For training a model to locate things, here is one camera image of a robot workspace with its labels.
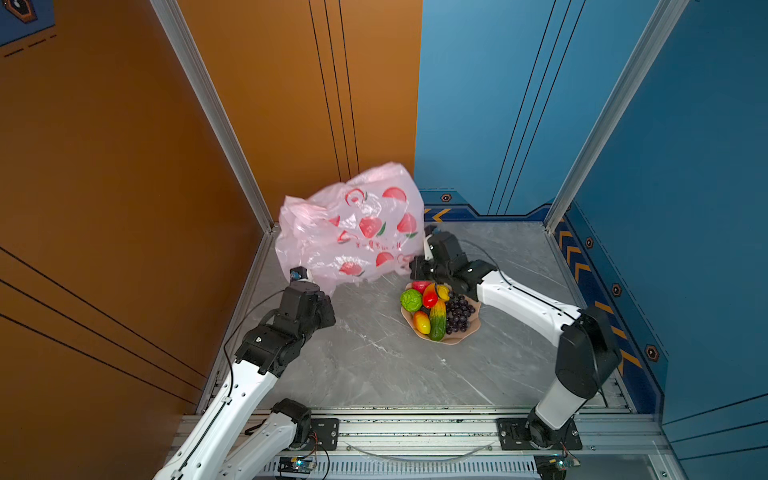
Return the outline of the yellow lemon fruit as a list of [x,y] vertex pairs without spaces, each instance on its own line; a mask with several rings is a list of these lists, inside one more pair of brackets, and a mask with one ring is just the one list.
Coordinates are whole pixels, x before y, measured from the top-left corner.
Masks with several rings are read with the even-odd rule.
[[451,299],[451,290],[448,286],[438,285],[436,292],[440,300],[448,302]]

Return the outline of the red yellow mango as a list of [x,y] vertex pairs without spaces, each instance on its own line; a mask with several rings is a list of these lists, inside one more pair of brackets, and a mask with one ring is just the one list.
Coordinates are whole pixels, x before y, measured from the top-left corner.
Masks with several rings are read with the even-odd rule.
[[439,300],[440,297],[437,293],[436,284],[430,283],[422,293],[422,305],[425,308],[432,309]]

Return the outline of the green yellow cucumber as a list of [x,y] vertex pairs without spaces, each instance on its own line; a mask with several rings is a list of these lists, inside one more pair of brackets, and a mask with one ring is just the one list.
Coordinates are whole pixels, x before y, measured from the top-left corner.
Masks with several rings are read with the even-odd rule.
[[441,342],[446,335],[447,328],[447,311],[444,301],[439,300],[437,304],[430,309],[429,318],[431,321],[429,338],[432,341]]

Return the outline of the pink printed plastic bag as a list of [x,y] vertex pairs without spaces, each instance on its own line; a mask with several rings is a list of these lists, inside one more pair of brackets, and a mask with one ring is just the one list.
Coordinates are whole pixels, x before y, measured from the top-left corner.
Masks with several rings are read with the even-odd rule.
[[399,163],[368,169],[307,199],[287,196],[275,251],[282,273],[304,268],[331,294],[343,283],[410,273],[424,253],[424,202]]

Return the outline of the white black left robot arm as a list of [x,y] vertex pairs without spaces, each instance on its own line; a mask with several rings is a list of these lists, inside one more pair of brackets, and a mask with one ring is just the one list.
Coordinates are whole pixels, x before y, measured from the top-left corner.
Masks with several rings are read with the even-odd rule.
[[212,405],[155,477],[253,479],[282,451],[304,446],[310,436],[311,409],[290,399],[275,404],[244,443],[234,444],[312,335],[334,324],[331,298],[318,285],[291,282],[282,291],[280,306],[244,336]]

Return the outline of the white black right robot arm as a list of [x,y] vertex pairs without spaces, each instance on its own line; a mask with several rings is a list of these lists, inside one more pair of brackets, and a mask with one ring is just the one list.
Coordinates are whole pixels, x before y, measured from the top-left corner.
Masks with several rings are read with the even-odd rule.
[[535,449],[565,446],[576,413],[621,363],[606,312],[559,302],[512,280],[495,262],[470,260],[454,234],[434,226],[425,229],[424,253],[410,268],[413,280],[434,280],[496,308],[557,348],[555,379],[529,413],[524,438]]

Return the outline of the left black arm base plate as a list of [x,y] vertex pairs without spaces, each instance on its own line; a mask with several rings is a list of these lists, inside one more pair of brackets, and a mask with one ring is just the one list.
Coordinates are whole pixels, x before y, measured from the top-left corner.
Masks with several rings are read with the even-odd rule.
[[312,417],[301,450],[310,451],[318,442],[318,448],[328,452],[336,451],[340,437],[340,419],[335,417]]

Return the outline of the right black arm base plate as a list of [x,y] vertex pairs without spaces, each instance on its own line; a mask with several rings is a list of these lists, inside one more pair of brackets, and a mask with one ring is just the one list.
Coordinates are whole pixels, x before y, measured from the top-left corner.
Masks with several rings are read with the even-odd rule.
[[581,436],[573,419],[569,419],[558,430],[551,429],[537,419],[499,418],[495,425],[503,451],[583,449]]

